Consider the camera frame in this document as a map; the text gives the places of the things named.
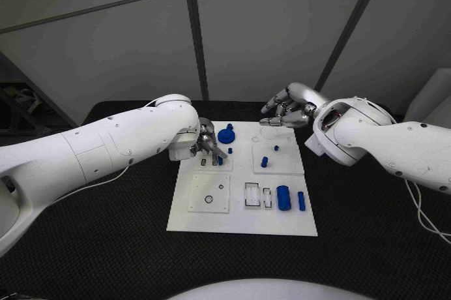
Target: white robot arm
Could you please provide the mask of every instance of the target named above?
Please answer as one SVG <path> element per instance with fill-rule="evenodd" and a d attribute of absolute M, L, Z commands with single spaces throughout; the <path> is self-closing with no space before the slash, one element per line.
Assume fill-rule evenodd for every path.
<path fill-rule="evenodd" d="M 277 107 L 265 126 L 303 127 L 313 119 L 306 146 L 320 156 L 352 166 L 370 153 L 386 171 L 451 194 L 451 130 L 418 122 L 395 124 L 388 112 L 362 98 L 334 101 L 300 83 L 291 83 L 264 106 Z"/>
<path fill-rule="evenodd" d="M 0 178 L 9 177 L 16 187 L 10 193 L 0 182 L 0 256 L 62 195 L 164 149 L 172 160 L 187 159 L 200 150 L 228 157 L 216 147 L 212 123 L 199 119 L 182 95 L 161 97 L 156 107 L 0 147 Z"/>

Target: table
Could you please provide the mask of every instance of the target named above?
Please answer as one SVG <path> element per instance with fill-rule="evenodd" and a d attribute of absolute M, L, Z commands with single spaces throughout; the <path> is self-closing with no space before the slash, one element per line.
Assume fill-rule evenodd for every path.
<path fill-rule="evenodd" d="M 102 102 L 85 122 L 144 104 Z M 262 105 L 193 101 L 215 121 L 258 121 Z M 448 299 L 451 247 L 422 230 L 404 181 L 370 155 L 350 168 L 317 157 L 310 134 L 295 130 L 319 237 L 167 232 L 179 163 L 164 151 L 45 210 L 0 259 L 0 284 L 49 299 L 166 299 L 222 280 L 288 278 L 375 299 Z M 422 191 L 451 230 L 450 196 Z"/>

